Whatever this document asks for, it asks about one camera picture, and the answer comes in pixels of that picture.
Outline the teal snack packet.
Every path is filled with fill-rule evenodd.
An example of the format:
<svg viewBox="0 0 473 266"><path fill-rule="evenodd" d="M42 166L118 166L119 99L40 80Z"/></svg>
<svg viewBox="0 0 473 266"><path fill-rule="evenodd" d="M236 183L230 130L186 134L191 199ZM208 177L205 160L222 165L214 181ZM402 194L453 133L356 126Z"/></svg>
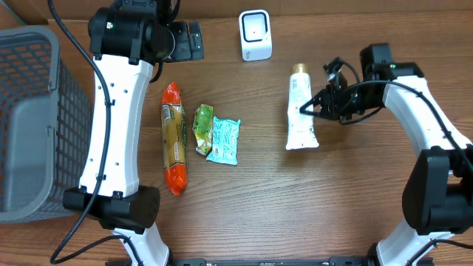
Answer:
<svg viewBox="0 0 473 266"><path fill-rule="evenodd" d="M239 126L241 120L226 120L213 117L212 150L207 161L236 166Z"/></svg>

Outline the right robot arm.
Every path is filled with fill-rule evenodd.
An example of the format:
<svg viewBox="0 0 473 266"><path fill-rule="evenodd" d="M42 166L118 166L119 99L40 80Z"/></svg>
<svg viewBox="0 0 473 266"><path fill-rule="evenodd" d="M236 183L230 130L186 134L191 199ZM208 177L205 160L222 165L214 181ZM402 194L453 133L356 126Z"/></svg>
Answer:
<svg viewBox="0 0 473 266"><path fill-rule="evenodd" d="M408 136L417 161L402 194L404 218L366 256L330 258L330 265L432 265L425 257L472 227L472 142L449 121L414 62L396 63L388 44L360 52L361 73L349 85L346 61L324 65L328 84L296 106L304 116L354 124L388 109Z"/></svg>

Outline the green snack packet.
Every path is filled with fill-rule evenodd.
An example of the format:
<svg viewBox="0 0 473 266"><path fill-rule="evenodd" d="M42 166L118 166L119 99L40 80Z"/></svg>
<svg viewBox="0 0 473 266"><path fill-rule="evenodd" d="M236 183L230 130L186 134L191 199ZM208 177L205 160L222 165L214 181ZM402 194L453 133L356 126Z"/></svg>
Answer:
<svg viewBox="0 0 473 266"><path fill-rule="evenodd" d="M213 117L213 107L206 104L201 104L194 114L192 129L197 142L196 151L201 155L208 155L212 148Z"/></svg>

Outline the white gold-capped cream tube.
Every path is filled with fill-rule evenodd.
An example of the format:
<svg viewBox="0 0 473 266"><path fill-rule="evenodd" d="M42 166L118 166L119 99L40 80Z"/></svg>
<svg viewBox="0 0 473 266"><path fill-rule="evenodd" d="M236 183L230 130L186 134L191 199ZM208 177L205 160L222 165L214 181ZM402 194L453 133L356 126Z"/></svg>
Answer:
<svg viewBox="0 0 473 266"><path fill-rule="evenodd" d="M287 105L287 150L317 148L313 116L301 113L304 104L312 99L309 68L307 64L294 64L290 71Z"/></svg>

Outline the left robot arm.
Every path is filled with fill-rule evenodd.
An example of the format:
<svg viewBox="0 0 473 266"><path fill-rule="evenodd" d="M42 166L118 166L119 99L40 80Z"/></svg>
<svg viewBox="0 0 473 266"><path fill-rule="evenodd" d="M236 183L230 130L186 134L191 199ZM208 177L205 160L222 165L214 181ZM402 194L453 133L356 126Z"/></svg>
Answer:
<svg viewBox="0 0 473 266"><path fill-rule="evenodd" d="M178 1L115 1L89 20L90 45L81 52L95 73L95 106L83 174L63 205L110 230L129 265L174 262L157 229L160 192L140 184L137 148L146 91L164 63L203 58L200 25L178 21L179 8Z"/></svg>

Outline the orange pasta package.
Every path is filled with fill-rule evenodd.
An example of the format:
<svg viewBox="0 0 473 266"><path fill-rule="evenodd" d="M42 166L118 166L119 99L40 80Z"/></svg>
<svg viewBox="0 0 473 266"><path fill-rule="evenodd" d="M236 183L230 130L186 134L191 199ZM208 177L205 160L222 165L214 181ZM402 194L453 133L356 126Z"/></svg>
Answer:
<svg viewBox="0 0 473 266"><path fill-rule="evenodd" d="M170 83L161 97L163 165L167 188L175 196L187 186L186 113L180 90Z"/></svg>

